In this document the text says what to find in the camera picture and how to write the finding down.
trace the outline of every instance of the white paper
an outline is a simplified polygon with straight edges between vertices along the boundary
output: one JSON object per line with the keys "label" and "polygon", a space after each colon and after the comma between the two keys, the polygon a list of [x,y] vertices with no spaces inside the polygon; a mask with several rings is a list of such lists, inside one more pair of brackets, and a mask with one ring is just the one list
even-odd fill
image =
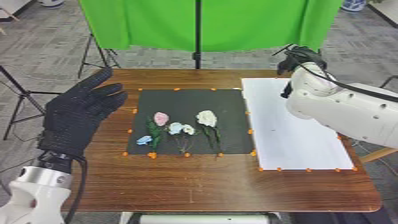
{"label": "white paper", "polygon": [[289,81],[242,79],[260,167],[265,170],[352,169],[338,133],[315,119],[303,120],[289,112],[281,97]]}

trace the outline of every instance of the metal stand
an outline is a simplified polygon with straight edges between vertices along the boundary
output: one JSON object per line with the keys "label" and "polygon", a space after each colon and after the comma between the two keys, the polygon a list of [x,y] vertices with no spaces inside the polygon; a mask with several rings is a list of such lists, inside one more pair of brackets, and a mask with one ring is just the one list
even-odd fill
{"label": "metal stand", "polygon": [[[0,72],[4,73],[4,76],[6,78],[10,79],[18,91],[20,91],[20,98],[18,98],[18,102],[17,102],[17,109],[15,109],[15,112],[13,112],[13,116],[11,116],[11,120],[10,120],[10,126],[8,126],[8,130],[6,130],[6,134],[4,134],[4,140],[8,140],[8,137],[10,137],[10,131],[11,131],[11,127],[17,123],[27,121],[27,120],[33,120],[34,118],[45,116],[47,114],[47,111],[45,111],[45,108],[42,107],[38,101],[34,100],[33,98],[33,94],[49,94],[49,95],[59,95],[61,93],[54,93],[54,92],[42,92],[42,91],[29,91],[24,89],[20,83],[17,82],[8,70],[4,69],[4,66],[0,66]],[[20,107],[22,107],[22,102],[24,100],[29,100],[36,109],[40,110],[40,114],[27,117],[27,118],[22,118],[20,120],[17,120],[17,116],[18,116],[18,111],[20,111]]]}
{"label": "metal stand", "polygon": [[95,35],[91,34],[90,36],[90,41],[88,41],[88,45],[86,45],[86,50],[84,50],[84,58],[82,58],[82,64],[81,64],[81,69],[79,69],[79,78],[82,77],[82,72],[84,72],[84,66],[86,65],[91,65],[91,66],[97,66],[98,68],[106,68],[106,67],[118,67],[121,68],[121,65],[116,61],[116,51],[113,49],[106,49],[106,53],[107,53],[107,57],[106,57],[106,53],[104,53],[104,49],[98,45],[98,42],[97,42],[97,49],[98,49],[98,53],[100,53],[100,56],[102,56],[102,60],[104,60],[104,66],[102,65],[97,65],[93,63],[88,62],[88,54],[90,54],[90,50],[91,50],[91,42],[97,42],[97,37]]}
{"label": "metal stand", "polygon": [[201,69],[203,60],[203,0],[196,0],[196,52],[193,54],[193,59],[196,60],[196,69]]}

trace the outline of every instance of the wooden table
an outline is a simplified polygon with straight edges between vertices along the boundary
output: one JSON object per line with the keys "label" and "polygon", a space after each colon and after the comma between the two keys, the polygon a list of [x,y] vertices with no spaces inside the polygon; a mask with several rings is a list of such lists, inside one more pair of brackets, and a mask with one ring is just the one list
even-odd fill
{"label": "wooden table", "polygon": [[90,179],[81,211],[148,212],[372,212],[381,196],[351,142],[356,171],[264,171],[251,155],[123,156],[139,88],[237,88],[241,78],[276,71],[116,70],[109,83],[125,84],[129,102],[102,124],[88,150]]}

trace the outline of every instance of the green screen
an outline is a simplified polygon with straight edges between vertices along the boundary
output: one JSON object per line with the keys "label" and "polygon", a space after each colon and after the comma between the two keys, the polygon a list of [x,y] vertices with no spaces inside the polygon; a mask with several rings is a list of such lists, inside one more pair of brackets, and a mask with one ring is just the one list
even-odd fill
{"label": "green screen", "polygon": [[[196,50],[196,0],[81,0],[102,48]],[[203,0],[203,51],[322,46],[342,0]]]}

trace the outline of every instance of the tripod leg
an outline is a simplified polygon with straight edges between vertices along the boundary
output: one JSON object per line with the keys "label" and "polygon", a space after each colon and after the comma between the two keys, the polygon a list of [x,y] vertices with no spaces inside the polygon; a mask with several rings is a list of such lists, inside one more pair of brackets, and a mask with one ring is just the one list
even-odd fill
{"label": "tripod leg", "polygon": [[31,103],[34,104],[34,107],[38,108],[42,114],[45,115],[47,114],[47,110],[45,110],[43,106],[40,105],[38,101],[34,100],[33,96],[27,95],[26,97],[27,97]]}
{"label": "tripod leg", "polygon": [[118,55],[118,54],[116,54],[116,52],[114,52],[114,50],[113,50],[113,49],[109,49],[107,51],[109,51],[109,58],[111,58],[111,60],[113,60],[113,61],[114,61],[114,63],[116,63],[116,65],[114,65],[114,66],[116,66],[118,68],[121,68],[120,62],[118,62],[116,57],[114,57],[114,55]]}
{"label": "tripod leg", "polygon": [[17,109],[15,109],[11,120],[10,120],[10,126],[8,126],[8,130],[6,130],[6,133],[4,133],[4,140],[8,140],[8,138],[10,138],[10,131],[11,131],[11,127],[15,125],[15,120],[17,120],[17,115],[18,115],[24,99],[26,99],[26,97],[20,95],[20,99],[18,99],[18,103],[17,103]]}
{"label": "tripod leg", "polygon": [[98,45],[98,42],[97,42],[97,48],[98,48],[100,56],[102,56],[102,59],[104,59],[104,65],[106,65],[106,67],[109,67],[109,62],[107,62],[107,58],[106,58],[106,54],[104,54],[104,49]]}
{"label": "tripod leg", "polygon": [[90,37],[88,46],[86,46],[86,50],[84,50],[82,65],[81,65],[81,69],[79,69],[79,79],[82,77],[82,72],[84,72],[86,59],[88,59],[88,54],[90,54],[90,49],[91,49],[91,41],[93,41],[93,34],[91,34],[91,37]]}

